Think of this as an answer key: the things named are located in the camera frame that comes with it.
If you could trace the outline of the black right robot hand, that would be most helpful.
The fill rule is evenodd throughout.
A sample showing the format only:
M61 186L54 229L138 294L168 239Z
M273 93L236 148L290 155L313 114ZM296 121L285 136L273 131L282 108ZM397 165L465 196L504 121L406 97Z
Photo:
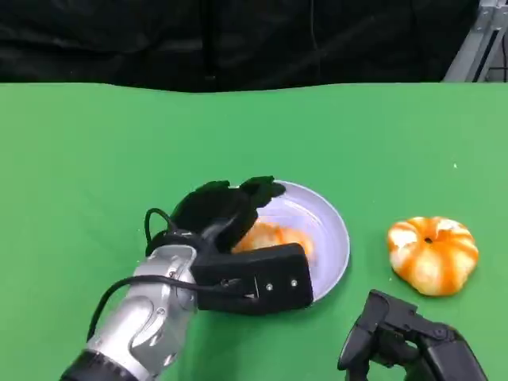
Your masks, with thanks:
M371 290L343 345L337 369L347 380L367 380L370 363L404 368L405 380L487 381L465 338L430 321L417 307Z

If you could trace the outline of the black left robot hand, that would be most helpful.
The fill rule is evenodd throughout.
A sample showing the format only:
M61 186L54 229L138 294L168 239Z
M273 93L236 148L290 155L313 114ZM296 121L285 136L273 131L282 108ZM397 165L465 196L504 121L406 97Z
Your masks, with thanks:
M190 192L173 210L171 222L196 233L219 252L231 252L258 218L258 209L286 188L272 176L253 177L238 187L227 180L208 182Z

